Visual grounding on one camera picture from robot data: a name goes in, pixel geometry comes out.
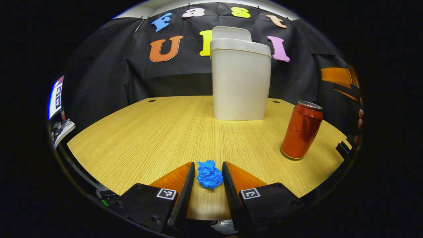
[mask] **white plastic container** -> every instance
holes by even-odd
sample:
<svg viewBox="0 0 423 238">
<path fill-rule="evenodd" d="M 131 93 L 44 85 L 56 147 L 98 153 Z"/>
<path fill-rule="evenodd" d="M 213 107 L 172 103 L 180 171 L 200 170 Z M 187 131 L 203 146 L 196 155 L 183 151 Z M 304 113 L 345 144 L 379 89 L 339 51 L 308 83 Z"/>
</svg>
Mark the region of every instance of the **white plastic container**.
<svg viewBox="0 0 423 238">
<path fill-rule="evenodd" d="M 270 86 L 270 47 L 249 31 L 214 27 L 210 43 L 213 115 L 226 121 L 264 118 Z"/>
</svg>

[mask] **letter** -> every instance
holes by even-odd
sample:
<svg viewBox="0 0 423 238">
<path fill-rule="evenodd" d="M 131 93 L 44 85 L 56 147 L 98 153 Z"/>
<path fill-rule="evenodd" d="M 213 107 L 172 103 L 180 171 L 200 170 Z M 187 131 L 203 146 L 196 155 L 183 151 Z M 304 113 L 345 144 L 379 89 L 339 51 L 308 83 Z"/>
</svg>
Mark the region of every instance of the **letter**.
<svg viewBox="0 0 423 238">
<path fill-rule="evenodd" d="M 193 9 L 187 10 L 184 14 L 182 14 L 182 17 L 200 17 L 200 16 L 204 16 L 203 8 L 193 8 Z"/>
<path fill-rule="evenodd" d="M 165 42 L 165 39 L 157 40 L 151 42 L 151 49 L 150 49 L 150 60 L 153 62 L 163 62 L 170 60 L 171 58 L 175 57 L 179 50 L 179 41 L 183 38 L 183 36 L 174 36 L 170 37 L 169 40 L 172 42 L 170 46 L 169 53 L 167 54 L 160 54 L 160 50 L 162 49 L 162 44 Z"/>
<path fill-rule="evenodd" d="M 286 26 L 281 23 L 281 22 L 283 22 L 281 19 L 279 19 L 279 18 L 277 18 L 275 16 L 272 16 L 272 15 L 266 15 L 266 17 L 269 17 L 272 20 L 272 22 L 275 25 L 277 25 L 278 27 L 281 27 L 281 28 L 285 28 L 286 29 Z"/>
<path fill-rule="evenodd" d="M 200 31 L 200 35 L 203 36 L 203 50 L 200 51 L 201 56 L 210 56 L 210 42 L 212 41 L 212 30 Z"/>
<path fill-rule="evenodd" d="M 251 15 L 248 12 L 247 9 L 245 8 L 238 8 L 238 7 L 233 7 L 231 8 L 232 10 L 232 15 L 236 16 L 236 17 L 244 17 L 244 18 L 249 18 Z"/>
<path fill-rule="evenodd" d="M 152 25 L 154 24 L 156 26 L 156 32 L 169 25 L 168 22 L 170 21 L 170 15 L 172 15 L 172 13 L 168 12 L 151 23 Z"/>
<path fill-rule="evenodd" d="M 267 36 L 272 42 L 273 50 L 275 53 L 272 55 L 275 60 L 289 62 L 291 59 L 286 55 L 285 49 L 283 48 L 283 39 L 275 36 Z"/>
</svg>

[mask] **black backdrop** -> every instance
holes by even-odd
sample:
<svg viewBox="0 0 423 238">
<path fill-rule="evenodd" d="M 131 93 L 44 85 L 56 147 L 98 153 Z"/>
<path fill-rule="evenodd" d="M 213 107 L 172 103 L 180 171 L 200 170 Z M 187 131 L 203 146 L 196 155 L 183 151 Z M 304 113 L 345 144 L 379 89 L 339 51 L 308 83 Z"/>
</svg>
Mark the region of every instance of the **black backdrop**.
<svg viewBox="0 0 423 238">
<path fill-rule="evenodd" d="M 11 130 L 6 130 L 4 160 L 6 237 L 138 234 L 145 237 L 138 228 L 81 197 L 60 171 L 44 126 L 51 85 L 62 75 L 71 53 L 104 22 L 139 1 L 122 0 L 114 4 L 44 1 L 43 7 L 15 3 L 5 8 L 6 17 L 13 20 L 5 25 L 4 34 L 10 43 L 8 49 L 13 50 L 6 60 L 5 75 L 10 77 L 4 82 L 5 110 L 8 110 L 5 112 L 14 114 L 4 117 Z M 287 235 L 417 237 L 421 234 L 421 228 L 413 224 L 419 219 L 415 211 L 420 200 L 415 193 L 404 192 L 404 189 L 413 191 L 413 183 L 408 181 L 417 181 L 414 165 L 409 163 L 417 148 L 417 130 L 410 132 L 393 126 L 394 122 L 410 122 L 407 118 L 416 112 L 401 109 L 407 108 L 408 97 L 417 95 L 419 87 L 413 82 L 417 75 L 407 70 L 408 62 L 397 56 L 415 52 L 417 38 L 407 30 L 411 30 L 410 23 L 418 11 L 413 11 L 417 8 L 407 2 L 396 4 L 378 6 L 355 1 L 354 5 L 346 6 L 341 1 L 301 0 L 283 3 L 312 22 L 348 56 L 360 78 L 366 113 L 365 139 L 351 172 L 330 196 L 293 225 L 294 232 Z M 389 98 L 394 100 L 381 103 Z M 385 196 L 375 200 L 375 194 Z"/>
<path fill-rule="evenodd" d="M 232 7 L 249 11 L 250 18 L 235 17 Z M 203 8 L 200 17 L 183 18 L 192 8 Z M 156 32 L 151 23 L 171 12 L 170 24 Z M 283 19 L 286 29 L 266 15 Z M 321 80 L 321 68 L 349 68 L 345 56 L 315 27 L 302 19 L 285 17 L 255 7 L 232 3 L 203 3 L 163 12 L 148 20 L 113 19 L 90 35 L 72 54 L 64 70 L 62 102 L 66 115 L 80 132 L 101 118 L 148 97 L 212 95 L 211 60 L 200 56 L 201 31 L 232 26 L 251 32 L 253 42 L 274 48 L 267 36 L 284 40 L 289 62 L 271 60 L 270 98 L 292 104 L 317 103 L 324 118 L 341 132 L 360 133 L 357 101 L 335 91 L 348 88 Z M 169 38 L 180 36 L 175 57 L 164 62 L 149 59 L 150 43 L 165 39 L 161 52 L 170 50 Z"/>
</svg>

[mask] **wooden table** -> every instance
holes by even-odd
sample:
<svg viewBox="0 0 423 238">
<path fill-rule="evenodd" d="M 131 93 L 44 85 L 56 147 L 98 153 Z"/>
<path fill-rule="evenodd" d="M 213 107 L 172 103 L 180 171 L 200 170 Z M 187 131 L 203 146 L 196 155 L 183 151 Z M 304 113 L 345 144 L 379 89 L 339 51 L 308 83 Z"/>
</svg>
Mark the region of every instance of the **wooden table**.
<svg viewBox="0 0 423 238">
<path fill-rule="evenodd" d="M 335 148 L 346 136 L 326 121 L 303 159 L 282 154 L 293 104 L 268 99 L 263 120 L 220 121 L 213 117 L 212 103 L 212 96 L 148 98 L 92 124 L 68 146 L 94 178 L 119 195 L 190 161 L 197 176 L 197 161 L 214 160 L 219 170 L 228 161 L 301 197 L 343 161 Z M 187 218 L 231 219 L 223 184 L 213 191 L 195 179 Z"/>
</svg>

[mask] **white wall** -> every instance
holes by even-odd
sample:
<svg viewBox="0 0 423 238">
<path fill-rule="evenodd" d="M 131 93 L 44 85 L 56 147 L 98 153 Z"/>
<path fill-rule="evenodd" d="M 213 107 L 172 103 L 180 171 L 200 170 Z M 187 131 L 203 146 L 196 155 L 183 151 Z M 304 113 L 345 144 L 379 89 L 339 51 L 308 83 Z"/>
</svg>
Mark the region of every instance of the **white wall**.
<svg viewBox="0 0 423 238">
<path fill-rule="evenodd" d="M 220 1 L 212 1 L 212 0 L 178 0 L 178 1 L 171 1 L 171 0 L 150 0 L 144 3 L 140 3 L 126 12 L 120 14 L 119 16 L 115 17 L 141 17 L 144 15 L 143 18 L 147 18 L 146 16 L 154 16 L 160 14 L 165 11 L 169 11 L 174 8 L 187 6 L 188 2 L 190 4 L 199 4 L 199 3 L 237 3 L 248 5 L 252 7 L 260 6 L 260 9 L 270 11 L 272 13 L 276 13 L 283 17 L 288 17 L 289 19 L 298 19 L 299 17 L 290 12 L 288 9 L 284 8 L 283 6 L 278 5 L 277 3 L 267 1 L 267 0 L 220 0 Z"/>
</svg>

